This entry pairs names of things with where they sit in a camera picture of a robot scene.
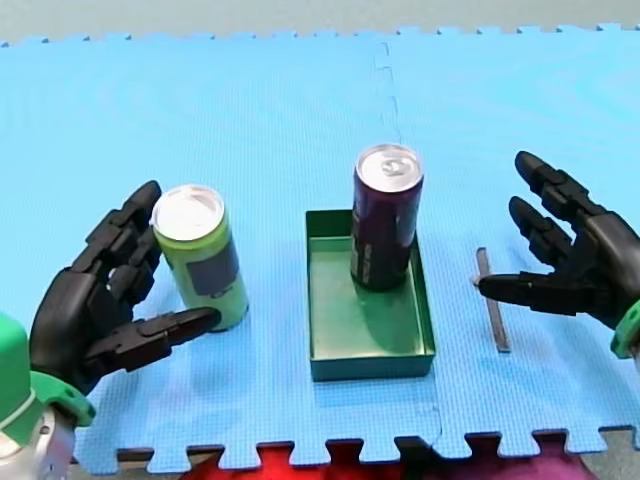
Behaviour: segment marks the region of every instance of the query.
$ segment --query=robotic hand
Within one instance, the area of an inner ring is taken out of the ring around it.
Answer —
[[[540,312],[589,313],[615,329],[614,353],[635,357],[640,367],[640,238],[566,172],[527,152],[518,153],[515,165],[542,206],[571,225],[575,241],[552,218],[513,197],[509,212],[529,250],[554,271],[489,275],[480,279],[480,293]]]
[[[167,357],[220,322],[211,308],[132,321],[160,259],[149,226],[160,194],[148,182],[89,234],[49,286],[28,344],[20,324],[0,315],[0,478],[67,478],[73,431],[91,424],[86,396],[99,380]]]

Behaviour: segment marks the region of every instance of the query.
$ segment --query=aluminum can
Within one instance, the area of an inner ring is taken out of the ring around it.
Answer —
[[[406,278],[424,173],[418,155],[378,145],[354,172],[351,275],[362,286],[389,290]]]
[[[237,325],[249,301],[222,197],[203,186],[176,187],[160,197],[151,222],[185,306],[219,310],[216,331]]]

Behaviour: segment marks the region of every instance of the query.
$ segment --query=green robot wrist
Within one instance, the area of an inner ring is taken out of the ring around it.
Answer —
[[[611,350],[618,358],[630,358],[640,342],[640,300],[633,304],[616,327]]]
[[[48,405],[56,405],[88,426],[95,409],[74,387],[40,372],[31,372],[29,344],[22,326],[0,313],[0,432],[18,445],[27,445]]]

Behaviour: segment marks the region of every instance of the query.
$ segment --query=table surface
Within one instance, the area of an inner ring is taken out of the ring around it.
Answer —
[[[553,30],[558,24],[593,28],[597,23],[640,24],[637,0],[3,0],[0,2],[0,39],[11,44],[31,36],[51,40],[83,33],[100,38],[108,32],[135,36],[164,32],[188,35],[210,32],[225,36],[234,32],[268,35],[279,30],[299,34],[331,29],[339,33],[357,30],[392,32],[399,26],[419,26],[425,32],[456,26],[474,31],[480,25],[514,31],[520,25]],[[628,480],[640,476],[640,455],[631,449],[629,432],[607,433],[609,451],[585,461],[602,480]],[[72,468],[72,480],[89,477]],[[144,470],[113,477],[117,480],[155,478]]]

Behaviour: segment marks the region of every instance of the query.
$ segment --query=green can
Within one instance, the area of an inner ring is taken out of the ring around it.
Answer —
[[[176,187],[160,197],[151,222],[185,306],[218,309],[216,331],[240,323],[249,300],[222,197],[203,186]]]

